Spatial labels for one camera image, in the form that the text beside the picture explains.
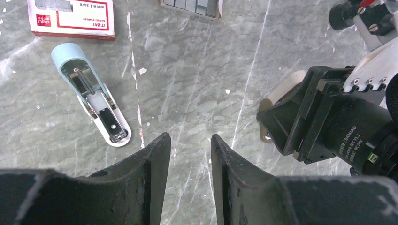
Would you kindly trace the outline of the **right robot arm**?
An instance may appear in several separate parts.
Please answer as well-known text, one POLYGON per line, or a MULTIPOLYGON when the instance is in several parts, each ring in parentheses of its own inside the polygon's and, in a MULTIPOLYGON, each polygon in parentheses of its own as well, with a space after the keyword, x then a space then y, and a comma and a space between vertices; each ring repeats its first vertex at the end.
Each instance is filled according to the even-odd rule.
POLYGON ((353 66, 313 66, 284 80, 259 105, 260 138, 305 164, 338 157, 352 176, 398 178, 398 78, 343 91, 353 66))

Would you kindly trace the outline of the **white red staple box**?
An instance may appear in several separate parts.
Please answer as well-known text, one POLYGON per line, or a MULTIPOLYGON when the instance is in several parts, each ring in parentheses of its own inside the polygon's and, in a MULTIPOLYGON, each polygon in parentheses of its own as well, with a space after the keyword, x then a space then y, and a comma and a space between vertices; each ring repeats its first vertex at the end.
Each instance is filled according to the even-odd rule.
POLYGON ((115 41, 111 0, 29 0, 31 32, 36 36, 115 41))

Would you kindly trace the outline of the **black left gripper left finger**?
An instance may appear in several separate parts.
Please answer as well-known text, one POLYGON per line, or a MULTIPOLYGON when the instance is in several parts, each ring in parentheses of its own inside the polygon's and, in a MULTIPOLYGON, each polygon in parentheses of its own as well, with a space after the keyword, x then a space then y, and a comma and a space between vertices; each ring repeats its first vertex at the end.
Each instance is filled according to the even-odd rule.
POLYGON ((162 133, 120 162, 85 177, 53 169, 1 169, 3 225, 158 225, 170 162, 162 133))

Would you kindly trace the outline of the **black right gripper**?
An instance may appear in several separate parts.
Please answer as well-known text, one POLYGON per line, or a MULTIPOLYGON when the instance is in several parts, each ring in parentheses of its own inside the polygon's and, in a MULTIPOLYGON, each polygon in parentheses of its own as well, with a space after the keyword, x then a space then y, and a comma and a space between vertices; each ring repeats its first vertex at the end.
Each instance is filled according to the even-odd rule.
POLYGON ((305 164, 338 157, 351 174, 398 178, 398 125, 381 92, 343 93, 352 69, 313 66, 296 91, 260 110, 257 120, 283 156, 305 164))

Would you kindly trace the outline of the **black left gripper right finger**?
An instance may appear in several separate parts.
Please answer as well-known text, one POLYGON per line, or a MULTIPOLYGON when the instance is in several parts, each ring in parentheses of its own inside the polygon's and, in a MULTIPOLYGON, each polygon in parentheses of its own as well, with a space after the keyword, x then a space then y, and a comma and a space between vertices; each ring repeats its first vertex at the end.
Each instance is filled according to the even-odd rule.
POLYGON ((398 186, 380 176, 273 176, 211 139, 220 225, 395 225, 398 186))

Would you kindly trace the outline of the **staple tray with staples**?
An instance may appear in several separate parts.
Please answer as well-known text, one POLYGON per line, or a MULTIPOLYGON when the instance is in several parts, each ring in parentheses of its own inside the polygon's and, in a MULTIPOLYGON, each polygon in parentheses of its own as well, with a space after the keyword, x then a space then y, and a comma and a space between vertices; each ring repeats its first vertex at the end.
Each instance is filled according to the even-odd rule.
POLYGON ((223 0, 159 0, 159 5, 208 20, 222 17, 223 0))

